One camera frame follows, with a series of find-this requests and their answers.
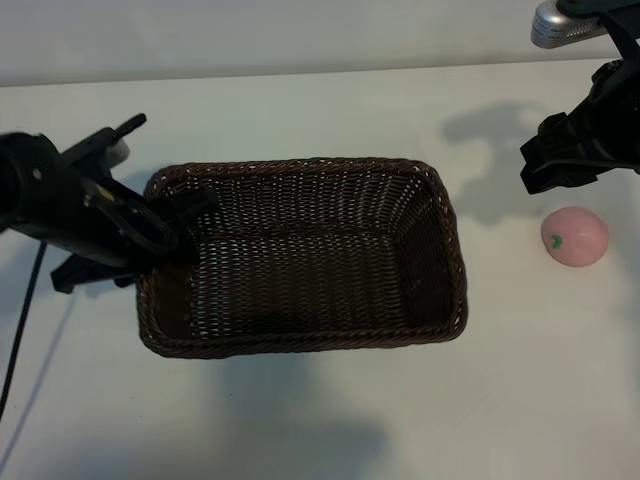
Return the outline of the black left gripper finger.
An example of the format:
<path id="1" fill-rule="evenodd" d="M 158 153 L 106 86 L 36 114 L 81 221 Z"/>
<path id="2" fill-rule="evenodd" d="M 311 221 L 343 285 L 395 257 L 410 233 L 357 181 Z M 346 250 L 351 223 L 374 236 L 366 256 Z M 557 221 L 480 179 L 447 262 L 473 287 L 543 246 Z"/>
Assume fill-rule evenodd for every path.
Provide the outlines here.
<path id="1" fill-rule="evenodd" d="M 185 229 L 203 213 L 217 211 L 214 191 L 196 191 L 158 200 L 158 215 L 172 229 Z"/>
<path id="2" fill-rule="evenodd" d="M 71 255 L 51 273 L 54 290 L 64 294 L 71 294 L 76 286 L 101 281 L 113 281 L 123 288 L 135 279 L 136 271 L 132 268 L 112 267 L 78 255 Z"/>

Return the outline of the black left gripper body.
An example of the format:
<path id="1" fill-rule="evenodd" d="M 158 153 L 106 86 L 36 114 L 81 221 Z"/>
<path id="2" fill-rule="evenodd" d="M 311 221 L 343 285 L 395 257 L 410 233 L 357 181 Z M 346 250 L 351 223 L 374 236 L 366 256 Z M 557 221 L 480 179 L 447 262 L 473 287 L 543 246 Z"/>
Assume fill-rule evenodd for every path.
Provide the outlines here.
<path id="1" fill-rule="evenodd" d="M 187 251 L 185 229 L 172 229 L 148 200 L 104 169 L 19 169 L 19 232 L 136 278 Z"/>

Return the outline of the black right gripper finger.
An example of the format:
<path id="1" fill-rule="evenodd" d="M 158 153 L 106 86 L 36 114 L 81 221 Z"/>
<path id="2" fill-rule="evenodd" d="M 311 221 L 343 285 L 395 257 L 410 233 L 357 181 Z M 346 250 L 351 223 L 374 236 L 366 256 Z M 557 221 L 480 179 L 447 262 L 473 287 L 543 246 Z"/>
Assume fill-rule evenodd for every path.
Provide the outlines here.
<path id="1" fill-rule="evenodd" d="M 528 168 L 547 168 L 576 160 L 580 153 L 569 116 L 559 113 L 547 117 L 520 151 Z"/>
<path id="2" fill-rule="evenodd" d="M 597 180 L 599 170 L 576 165 L 545 165 L 537 151 L 521 150 L 525 165 L 521 180 L 530 195 L 554 188 L 577 188 Z"/>

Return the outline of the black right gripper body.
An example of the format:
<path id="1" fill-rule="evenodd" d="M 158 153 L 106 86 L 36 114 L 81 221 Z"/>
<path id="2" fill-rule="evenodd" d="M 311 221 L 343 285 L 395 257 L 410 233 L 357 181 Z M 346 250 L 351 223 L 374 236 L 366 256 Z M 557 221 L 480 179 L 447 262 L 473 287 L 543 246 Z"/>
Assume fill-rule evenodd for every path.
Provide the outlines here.
<path id="1" fill-rule="evenodd" d="M 592 76 L 592 87 L 565 122 L 566 176 L 598 176 L 614 169 L 639 171 L 639 63 L 616 60 Z"/>

